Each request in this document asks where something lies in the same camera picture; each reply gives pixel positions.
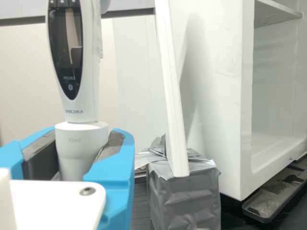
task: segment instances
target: white cabinet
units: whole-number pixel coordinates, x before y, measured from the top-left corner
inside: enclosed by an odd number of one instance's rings
[[[170,2],[188,144],[243,200],[305,151],[307,3]]]

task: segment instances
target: blue clamp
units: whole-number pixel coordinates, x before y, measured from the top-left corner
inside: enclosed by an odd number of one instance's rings
[[[9,168],[13,179],[22,180],[23,149],[53,129],[43,129],[0,148],[0,167]],[[83,177],[84,181],[99,183],[106,189],[106,207],[98,230],[130,229],[134,193],[134,138],[121,129],[114,131],[124,136],[119,153],[95,162]]]

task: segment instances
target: gray frame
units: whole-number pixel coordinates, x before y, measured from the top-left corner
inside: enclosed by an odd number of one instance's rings
[[[1,1],[0,26],[44,23],[46,0]],[[109,11],[102,18],[149,15],[154,13],[154,0],[111,0]]]

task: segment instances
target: tape-wrapped block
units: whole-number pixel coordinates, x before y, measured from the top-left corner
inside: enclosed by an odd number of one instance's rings
[[[213,161],[189,159],[190,176],[175,178],[167,161],[148,165],[150,218],[155,230],[220,230],[220,172]]]

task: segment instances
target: silver duct tape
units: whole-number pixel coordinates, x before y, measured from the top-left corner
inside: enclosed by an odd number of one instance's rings
[[[200,158],[200,154],[189,148],[187,149],[188,159],[192,162],[203,162],[208,166],[216,167],[213,160]],[[167,160],[167,152],[166,152],[166,144],[165,144],[165,135],[160,138],[156,138],[151,147],[144,149],[142,152],[136,154],[135,156],[135,164],[134,170],[144,170],[146,165],[152,162],[157,161],[166,161]]]
[[[150,219],[155,230],[220,230],[220,172],[213,161],[189,159],[190,176],[175,178],[166,161],[148,165]]]

